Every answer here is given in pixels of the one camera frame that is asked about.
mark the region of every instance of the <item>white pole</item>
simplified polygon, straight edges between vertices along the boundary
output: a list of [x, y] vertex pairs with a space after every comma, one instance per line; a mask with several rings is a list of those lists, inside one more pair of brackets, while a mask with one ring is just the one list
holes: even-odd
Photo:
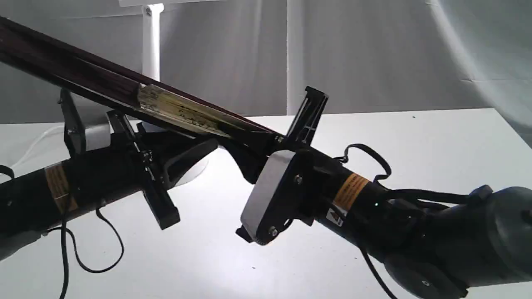
[[162, 3], [142, 7], [142, 74], [157, 81], [161, 80], [160, 19], [163, 10]]

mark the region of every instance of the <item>white tabletop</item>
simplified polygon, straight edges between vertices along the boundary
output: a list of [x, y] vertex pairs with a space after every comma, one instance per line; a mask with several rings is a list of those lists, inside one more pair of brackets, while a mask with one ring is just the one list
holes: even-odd
[[[286, 132], [292, 117], [254, 121]], [[0, 126], [0, 162], [11, 164], [31, 140], [57, 124]], [[324, 115], [313, 146], [338, 156], [349, 143], [365, 143], [392, 166], [390, 188], [468, 193], [489, 184], [532, 188], [532, 149], [492, 109]], [[16, 173], [67, 159], [62, 135], [40, 143]], [[248, 244], [234, 231], [252, 186], [230, 155], [219, 149], [194, 181], [172, 189], [181, 222], [161, 231], [140, 193], [102, 210], [120, 232], [126, 252], [111, 272], [94, 275], [76, 264], [69, 242], [67, 298], [387, 298], [359, 250], [319, 223], [295, 222], [268, 246]], [[353, 149], [347, 165], [368, 178], [381, 173]], [[82, 260], [103, 268], [119, 255], [109, 227], [92, 213], [68, 226]], [[378, 264], [400, 299], [414, 298]], [[52, 233], [0, 262], [1, 298], [57, 298], [62, 285], [59, 233]], [[482, 287], [468, 298], [530, 298], [532, 284]]]

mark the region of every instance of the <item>warning sticker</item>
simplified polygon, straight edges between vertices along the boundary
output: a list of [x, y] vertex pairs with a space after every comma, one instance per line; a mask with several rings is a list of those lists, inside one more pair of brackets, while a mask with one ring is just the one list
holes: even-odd
[[[347, 213], [340, 209], [340, 212], [346, 216]], [[329, 208], [329, 211], [327, 212], [326, 218], [330, 220], [332, 223], [336, 224], [337, 226], [342, 226], [344, 224], [344, 221], [341, 219], [340, 215], [338, 215], [333, 209]]]
[[333, 203], [345, 211], [349, 211], [355, 199], [369, 181], [356, 173], [352, 173], [344, 182], [334, 198]]
[[70, 196], [70, 187], [67, 176], [63, 170], [63, 164], [56, 163], [45, 168], [46, 181], [48, 182], [48, 189], [52, 193], [55, 205], [61, 213], [69, 206], [69, 211], [76, 210], [78, 203], [73, 196]]

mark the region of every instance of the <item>screw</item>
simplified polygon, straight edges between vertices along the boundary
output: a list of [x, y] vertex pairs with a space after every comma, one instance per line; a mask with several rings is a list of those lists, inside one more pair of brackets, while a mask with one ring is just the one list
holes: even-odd
[[296, 175], [294, 177], [294, 183], [301, 185], [302, 182], [303, 182], [303, 178], [300, 175]]
[[268, 230], [268, 233], [272, 237], [277, 237], [277, 235], [279, 234], [279, 232], [277, 231], [277, 228], [275, 228], [275, 226], [270, 227], [270, 229]]

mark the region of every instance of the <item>orange label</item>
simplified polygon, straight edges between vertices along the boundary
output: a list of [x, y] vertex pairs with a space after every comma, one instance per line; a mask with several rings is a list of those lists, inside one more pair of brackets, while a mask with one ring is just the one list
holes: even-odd
[[355, 199], [369, 181], [356, 173], [352, 173], [344, 182], [334, 198], [333, 203], [345, 211], [349, 211]]
[[78, 208], [78, 203], [73, 196], [70, 196], [70, 187], [68, 184], [67, 176], [63, 170], [63, 164], [57, 163], [51, 166], [48, 166], [45, 169], [46, 181], [48, 182], [48, 189], [52, 193], [54, 198], [55, 205], [61, 212], [64, 213], [64, 210], [69, 206], [69, 211], [73, 211]]

